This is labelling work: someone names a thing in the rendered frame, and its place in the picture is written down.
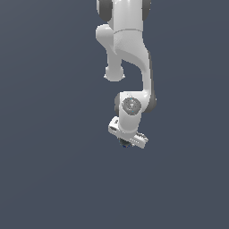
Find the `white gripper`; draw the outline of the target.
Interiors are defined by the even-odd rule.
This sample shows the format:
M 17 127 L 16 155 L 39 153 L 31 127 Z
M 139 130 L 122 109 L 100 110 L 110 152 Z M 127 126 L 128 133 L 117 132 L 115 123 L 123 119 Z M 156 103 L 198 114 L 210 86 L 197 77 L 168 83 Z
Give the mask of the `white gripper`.
M 148 138 L 143 133 L 136 132 L 133 137 L 125 138 L 122 136 L 123 133 L 119 129 L 118 124 L 119 124 L 119 117 L 115 116 L 108 124 L 108 131 L 114 136 L 116 136 L 119 140 L 123 139 L 125 141 L 130 142 L 133 146 L 137 146 L 139 148 L 145 148 L 145 145 L 148 142 Z

